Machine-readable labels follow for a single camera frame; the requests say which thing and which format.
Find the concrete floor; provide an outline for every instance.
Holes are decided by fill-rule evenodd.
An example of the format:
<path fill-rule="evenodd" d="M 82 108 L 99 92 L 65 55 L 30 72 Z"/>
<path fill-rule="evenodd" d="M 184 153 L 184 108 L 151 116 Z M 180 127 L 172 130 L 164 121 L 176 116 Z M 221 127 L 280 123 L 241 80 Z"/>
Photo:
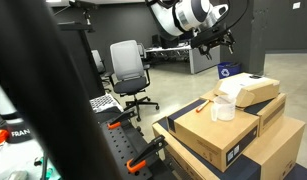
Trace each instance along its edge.
<path fill-rule="evenodd" d="M 306 122 L 297 163 L 307 168 L 307 54 L 266 55 L 264 73 L 281 81 L 280 92 L 288 95 L 285 114 Z M 133 120 L 141 126 L 147 141 L 154 138 L 152 123 L 210 91 L 218 81 L 216 67 L 191 75 L 189 63 L 185 62 L 156 65 L 150 69 L 150 76 L 151 85 L 138 98 L 149 96 L 159 103 L 160 110 L 156 111 L 155 106 L 141 106 L 142 121 Z M 122 106 L 132 99 L 112 95 Z"/>

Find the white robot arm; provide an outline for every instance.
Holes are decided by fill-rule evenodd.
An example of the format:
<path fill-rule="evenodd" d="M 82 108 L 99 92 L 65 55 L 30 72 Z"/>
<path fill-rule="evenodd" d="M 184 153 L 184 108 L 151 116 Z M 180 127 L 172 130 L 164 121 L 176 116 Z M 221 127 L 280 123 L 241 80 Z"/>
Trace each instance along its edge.
<path fill-rule="evenodd" d="M 199 48 L 202 55 L 211 58 L 209 50 L 218 45 L 226 45 L 233 52 L 235 41 L 230 30 L 225 24 L 218 24 L 228 11 L 226 4 L 213 6 L 209 0 L 175 0 L 171 5 L 161 0 L 146 0 L 146 4 L 162 38 L 171 41 L 186 31 L 194 30 L 197 35 L 191 39 L 191 47 Z"/>

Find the gray wall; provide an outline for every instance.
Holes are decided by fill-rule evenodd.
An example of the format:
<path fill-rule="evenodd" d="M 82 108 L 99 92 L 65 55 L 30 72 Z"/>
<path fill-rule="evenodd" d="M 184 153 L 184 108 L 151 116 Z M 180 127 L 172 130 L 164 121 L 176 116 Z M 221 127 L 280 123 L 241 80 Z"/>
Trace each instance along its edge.
<path fill-rule="evenodd" d="M 293 10 L 293 3 L 301 8 Z M 307 50 L 307 0 L 274 0 L 268 12 L 267 50 Z"/>
<path fill-rule="evenodd" d="M 109 71 L 113 70 L 110 45 L 124 40 L 136 40 L 144 47 L 151 47 L 154 34 L 158 34 L 155 22 L 144 3 L 103 5 L 91 10 L 91 23 L 96 32 L 87 33 L 92 49 L 97 49 Z M 58 23 L 77 21 L 86 23 L 83 11 L 69 8 L 55 16 Z"/>

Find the cardboard box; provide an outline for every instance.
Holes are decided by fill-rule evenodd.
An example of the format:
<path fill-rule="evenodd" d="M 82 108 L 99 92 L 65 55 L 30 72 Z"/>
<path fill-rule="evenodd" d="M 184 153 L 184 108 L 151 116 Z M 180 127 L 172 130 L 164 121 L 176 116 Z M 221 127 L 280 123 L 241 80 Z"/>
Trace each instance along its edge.
<path fill-rule="evenodd" d="M 247 107 L 277 97 L 280 82 L 266 77 L 241 73 L 218 81 L 214 94 L 236 97 L 236 106 Z"/>
<path fill-rule="evenodd" d="M 195 100 L 167 117 L 169 132 L 224 172 L 257 137 L 259 117 L 236 111 L 232 121 L 212 121 L 208 103 L 200 113 Z"/>
<path fill-rule="evenodd" d="M 175 137 L 168 133 L 166 118 L 155 122 L 152 127 L 155 136 L 163 135 L 165 137 L 165 141 L 168 143 L 165 149 L 169 153 L 165 154 L 171 154 L 174 161 L 176 161 L 176 164 L 180 165 L 180 171 L 185 171 L 194 180 L 260 179 L 260 165 L 245 157 L 243 154 L 225 171 L 225 173 L 223 173 L 188 146 L 178 141 Z"/>
<path fill-rule="evenodd" d="M 276 98 L 258 103 L 245 108 L 243 111 L 260 117 L 259 133 L 261 136 L 277 119 L 285 109 L 286 94 L 280 93 Z"/>
<path fill-rule="evenodd" d="M 284 179 L 295 165 L 305 123 L 282 116 L 243 154 L 261 165 L 261 179 Z"/>

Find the trash bin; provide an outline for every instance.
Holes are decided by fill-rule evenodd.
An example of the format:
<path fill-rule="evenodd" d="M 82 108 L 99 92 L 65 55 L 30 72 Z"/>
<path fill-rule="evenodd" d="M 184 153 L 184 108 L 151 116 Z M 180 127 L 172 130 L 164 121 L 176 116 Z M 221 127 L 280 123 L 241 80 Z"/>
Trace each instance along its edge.
<path fill-rule="evenodd" d="M 241 63 L 236 62 L 221 62 L 217 65 L 219 71 L 219 78 L 223 79 L 235 74 L 239 74 L 241 70 Z"/>

